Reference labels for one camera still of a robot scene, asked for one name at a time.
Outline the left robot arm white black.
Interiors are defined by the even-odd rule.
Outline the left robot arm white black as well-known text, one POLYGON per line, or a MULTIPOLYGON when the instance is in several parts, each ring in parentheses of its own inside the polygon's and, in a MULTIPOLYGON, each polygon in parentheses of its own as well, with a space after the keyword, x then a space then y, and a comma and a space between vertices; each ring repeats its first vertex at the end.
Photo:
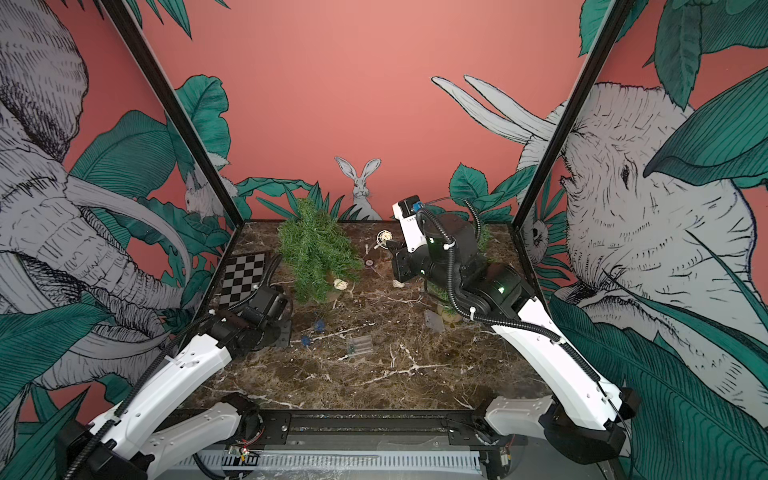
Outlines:
POLYGON ((67 424, 56 438, 59 479, 155 479, 222 441, 246 457, 264 435, 258 405, 230 393, 171 427, 162 423, 198 387, 229 363, 288 337, 292 302, 273 283, 282 256, 269 259, 243 300, 190 323, 152 361, 127 397, 84 425, 67 424))

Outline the rattan ball string light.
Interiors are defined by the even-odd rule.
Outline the rattan ball string light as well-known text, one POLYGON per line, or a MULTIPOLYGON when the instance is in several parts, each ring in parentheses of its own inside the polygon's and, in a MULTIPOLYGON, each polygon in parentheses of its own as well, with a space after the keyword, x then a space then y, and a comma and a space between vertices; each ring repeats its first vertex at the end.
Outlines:
POLYGON ((393 228, 385 221, 303 227, 295 241, 284 243, 299 304, 298 343, 309 347, 384 324, 376 311, 386 256, 378 234, 393 228))

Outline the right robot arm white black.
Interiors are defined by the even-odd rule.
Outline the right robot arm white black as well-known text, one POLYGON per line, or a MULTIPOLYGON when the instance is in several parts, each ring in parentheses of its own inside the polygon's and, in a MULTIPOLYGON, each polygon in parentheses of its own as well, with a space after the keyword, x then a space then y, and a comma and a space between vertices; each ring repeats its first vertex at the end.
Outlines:
POLYGON ((482 224, 435 214, 416 196, 392 207, 404 239, 386 241, 395 279, 420 277, 445 291, 464 319, 488 326, 545 381, 551 393, 530 401, 498 396, 479 410, 481 440, 527 436, 546 440, 582 465, 616 459, 628 444, 636 392, 600 374, 555 325, 544 302, 512 266, 480 251, 482 224))

